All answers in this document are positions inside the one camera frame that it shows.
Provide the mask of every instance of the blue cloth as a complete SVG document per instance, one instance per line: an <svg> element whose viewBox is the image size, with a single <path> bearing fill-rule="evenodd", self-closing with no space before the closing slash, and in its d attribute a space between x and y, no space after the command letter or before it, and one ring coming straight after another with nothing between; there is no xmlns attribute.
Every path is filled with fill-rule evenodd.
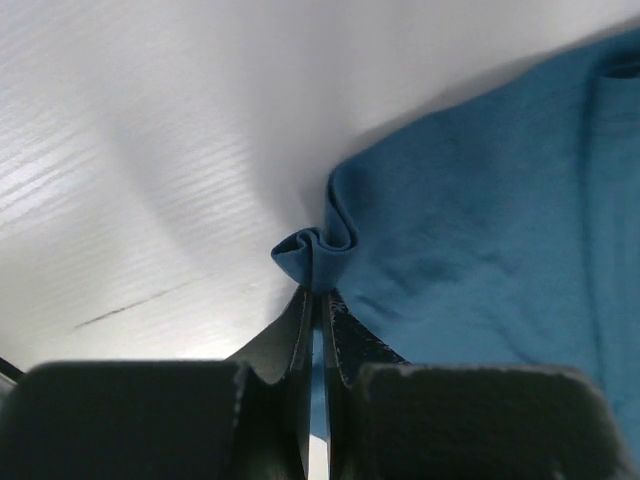
<svg viewBox="0 0 640 480"><path fill-rule="evenodd" d="M342 163L324 229L295 233L272 255L315 292L337 287L409 361L582 369L640 463L639 212L633 31ZM321 405L322 385L314 395Z"/></svg>

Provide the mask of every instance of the cloth fold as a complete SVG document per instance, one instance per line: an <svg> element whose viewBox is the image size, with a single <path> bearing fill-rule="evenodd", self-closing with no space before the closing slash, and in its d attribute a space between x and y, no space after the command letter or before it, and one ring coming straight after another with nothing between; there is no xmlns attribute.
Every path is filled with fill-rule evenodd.
<svg viewBox="0 0 640 480"><path fill-rule="evenodd" d="M636 30L348 159L272 256L409 361L581 369L639 462L639 115Z"/></svg>

